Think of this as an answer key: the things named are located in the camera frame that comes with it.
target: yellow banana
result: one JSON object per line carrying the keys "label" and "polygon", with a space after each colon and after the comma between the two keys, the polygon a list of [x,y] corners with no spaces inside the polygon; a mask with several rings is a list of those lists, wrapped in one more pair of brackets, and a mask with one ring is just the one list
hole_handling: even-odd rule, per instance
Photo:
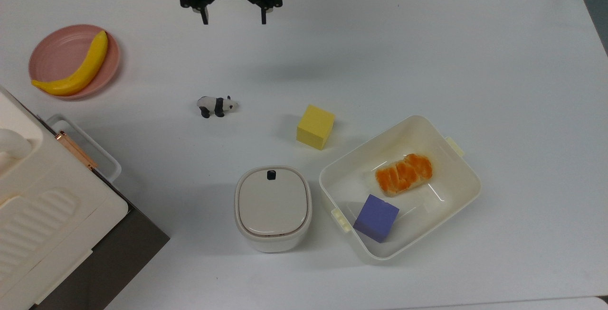
{"label": "yellow banana", "polygon": [[106,52],[108,52],[108,35],[106,35],[106,31],[100,31],[93,38],[85,60],[72,75],[50,82],[40,82],[33,79],[32,85],[52,95],[68,96],[76,94],[93,80],[99,68],[102,67],[102,63],[104,63]]}

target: toy panda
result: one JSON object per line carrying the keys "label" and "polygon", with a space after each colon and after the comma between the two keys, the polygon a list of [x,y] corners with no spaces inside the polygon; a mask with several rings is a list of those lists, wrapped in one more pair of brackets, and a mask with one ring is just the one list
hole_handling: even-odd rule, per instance
{"label": "toy panda", "polygon": [[230,99],[230,95],[228,98],[213,98],[212,96],[204,96],[200,98],[196,102],[196,106],[200,108],[200,114],[204,118],[210,117],[210,110],[212,109],[216,116],[223,117],[224,111],[230,111],[230,109],[235,109],[238,106],[238,103],[233,102]]}

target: yellow cube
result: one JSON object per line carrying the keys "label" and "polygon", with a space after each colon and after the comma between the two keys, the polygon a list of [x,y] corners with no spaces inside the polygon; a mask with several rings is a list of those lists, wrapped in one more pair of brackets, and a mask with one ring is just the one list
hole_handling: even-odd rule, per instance
{"label": "yellow cube", "polygon": [[295,138],[317,150],[323,150],[330,133],[332,133],[334,118],[336,118],[336,115],[309,104],[298,124]]}

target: bread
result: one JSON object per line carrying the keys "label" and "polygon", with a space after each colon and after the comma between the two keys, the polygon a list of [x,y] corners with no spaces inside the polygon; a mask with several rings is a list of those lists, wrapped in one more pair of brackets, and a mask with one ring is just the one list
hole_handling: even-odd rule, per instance
{"label": "bread", "polygon": [[427,157],[408,154],[386,167],[376,170],[376,181],[384,194],[394,197],[417,187],[433,176],[433,167]]}

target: blue block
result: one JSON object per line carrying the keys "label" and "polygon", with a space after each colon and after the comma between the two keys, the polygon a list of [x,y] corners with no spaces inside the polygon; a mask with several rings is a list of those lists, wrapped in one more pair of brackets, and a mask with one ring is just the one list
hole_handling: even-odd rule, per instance
{"label": "blue block", "polygon": [[390,228],[397,219],[399,208],[369,195],[353,227],[359,232],[382,243],[389,235]]}

